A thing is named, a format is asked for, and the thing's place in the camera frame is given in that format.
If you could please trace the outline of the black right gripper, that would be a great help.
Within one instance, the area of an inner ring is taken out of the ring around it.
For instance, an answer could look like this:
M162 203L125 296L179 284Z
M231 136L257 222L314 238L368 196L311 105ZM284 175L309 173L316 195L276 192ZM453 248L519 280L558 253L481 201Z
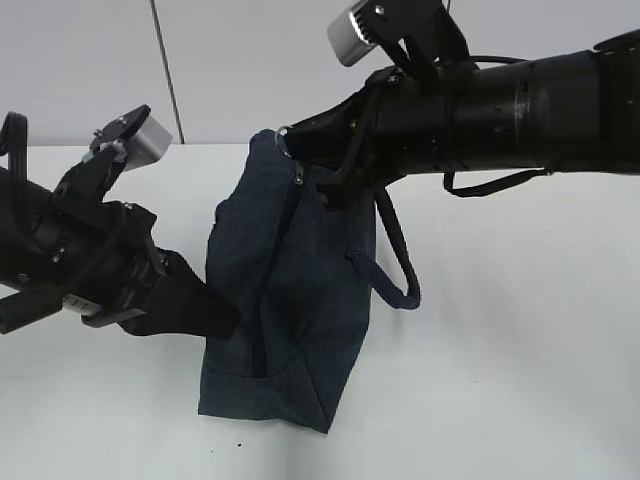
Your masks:
M442 153L449 110L444 95L389 67L337 106L287 127L284 145L294 160L329 170L317 191L327 209L345 210L406 176L410 156Z

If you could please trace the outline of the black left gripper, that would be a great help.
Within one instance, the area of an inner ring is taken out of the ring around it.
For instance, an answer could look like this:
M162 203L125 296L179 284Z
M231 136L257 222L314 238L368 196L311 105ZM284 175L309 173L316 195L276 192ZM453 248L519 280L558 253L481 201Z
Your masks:
M68 309L86 326L117 325L139 337L230 338L239 311L202 282L181 255L160 254L151 238L155 222L155 214L135 204L83 208L60 203L47 219L56 234L47 271L47 314Z

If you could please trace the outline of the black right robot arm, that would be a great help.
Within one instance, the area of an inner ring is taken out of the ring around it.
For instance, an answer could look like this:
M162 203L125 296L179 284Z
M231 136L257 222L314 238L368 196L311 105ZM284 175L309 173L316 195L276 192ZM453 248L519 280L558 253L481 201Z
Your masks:
M331 209L409 175L439 174L450 194L484 197L556 173L639 171L639 35L590 50L437 71L422 87L374 72L332 109L287 127L285 151L324 167Z

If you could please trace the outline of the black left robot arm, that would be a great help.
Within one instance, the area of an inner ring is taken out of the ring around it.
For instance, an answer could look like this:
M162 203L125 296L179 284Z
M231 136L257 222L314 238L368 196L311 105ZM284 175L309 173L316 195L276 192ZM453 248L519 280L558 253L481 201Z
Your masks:
M155 214L137 204L71 203L1 171L1 331L15 332L64 309L84 325L133 336L229 338L236 307L177 252L152 239Z

